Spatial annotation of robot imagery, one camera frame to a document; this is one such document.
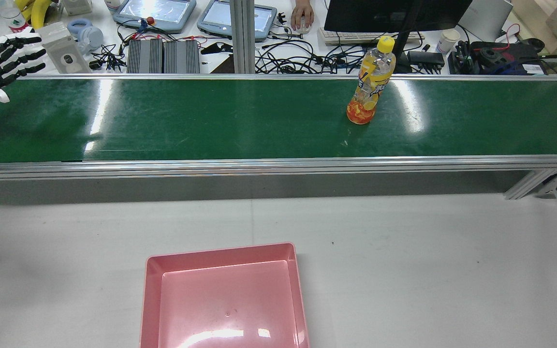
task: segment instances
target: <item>paper cup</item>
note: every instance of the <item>paper cup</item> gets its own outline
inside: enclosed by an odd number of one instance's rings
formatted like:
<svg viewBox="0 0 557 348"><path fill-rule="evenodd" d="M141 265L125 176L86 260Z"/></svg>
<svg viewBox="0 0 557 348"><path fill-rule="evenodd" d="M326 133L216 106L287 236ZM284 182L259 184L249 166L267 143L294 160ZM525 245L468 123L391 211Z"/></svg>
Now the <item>paper cup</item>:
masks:
<svg viewBox="0 0 557 348"><path fill-rule="evenodd" d="M442 31L442 36L440 36L440 41L436 47L437 51L440 53L449 53L453 46L459 41L459 32L455 29L446 29Z"/></svg>

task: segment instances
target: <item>orange juice bottle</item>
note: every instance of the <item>orange juice bottle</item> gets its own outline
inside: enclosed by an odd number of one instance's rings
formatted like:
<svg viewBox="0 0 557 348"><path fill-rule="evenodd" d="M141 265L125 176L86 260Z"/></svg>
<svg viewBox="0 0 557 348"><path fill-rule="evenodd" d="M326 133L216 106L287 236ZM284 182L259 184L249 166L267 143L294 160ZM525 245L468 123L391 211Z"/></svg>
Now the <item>orange juice bottle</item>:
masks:
<svg viewBox="0 0 557 348"><path fill-rule="evenodd" d="M394 39L381 37L376 48L370 49L360 67L358 87L347 105L347 118L357 125L369 123L375 115L378 99L391 79L396 65Z"/></svg>

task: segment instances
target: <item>pink tray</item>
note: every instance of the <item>pink tray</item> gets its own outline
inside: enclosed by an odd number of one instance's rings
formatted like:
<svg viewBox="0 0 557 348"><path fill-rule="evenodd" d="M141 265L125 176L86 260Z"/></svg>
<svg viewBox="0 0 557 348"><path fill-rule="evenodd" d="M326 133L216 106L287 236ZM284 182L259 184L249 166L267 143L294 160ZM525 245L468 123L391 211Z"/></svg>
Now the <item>pink tray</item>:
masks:
<svg viewBox="0 0 557 348"><path fill-rule="evenodd" d="M141 348L308 348L293 244L147 260Z"/></svg>

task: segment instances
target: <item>bottle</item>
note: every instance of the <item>bottle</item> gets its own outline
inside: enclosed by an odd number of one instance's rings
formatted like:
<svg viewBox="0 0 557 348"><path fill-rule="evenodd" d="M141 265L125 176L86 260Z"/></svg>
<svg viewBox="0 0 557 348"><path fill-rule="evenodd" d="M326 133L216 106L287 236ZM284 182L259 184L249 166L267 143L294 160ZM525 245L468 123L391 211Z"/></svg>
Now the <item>bottle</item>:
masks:
<svg viewBox="0 0 557 348"><path fill-rule="evenodd" d="M376 48L370 49L360 67L358 87L347 105L347 118L357 125L369 123L375 115L378 99L393 75L396 57L394 39L381 37Z"/></svg>
<svg viewBox="0 0 557 348"><path fill-rule="evenodd" d="M115 11L117 11L117 9L121 6L120 0L104 0L104 3L111 13L115 13Z"/></svg>
<svg viewBox="0 0 557 348"><path fill-rule="evenodd" d="M6 18L8 27L13 33L20 33L29 26L14 0L0 0L0 15Z"/></svg>

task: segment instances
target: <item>white headphones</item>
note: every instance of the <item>white headphones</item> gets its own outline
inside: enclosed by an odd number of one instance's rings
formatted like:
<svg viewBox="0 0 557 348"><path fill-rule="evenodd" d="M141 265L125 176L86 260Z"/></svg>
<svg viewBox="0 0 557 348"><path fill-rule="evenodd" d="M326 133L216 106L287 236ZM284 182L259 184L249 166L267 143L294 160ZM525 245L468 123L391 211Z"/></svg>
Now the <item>white headphones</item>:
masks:
<svg viewBox="0 0 557 348"><path fill-rule="evenodd" d="M102 46L104 34L88 19L79 18L71 21L68 23L68 31L79 39L79 48L83 55Z"/></svg>

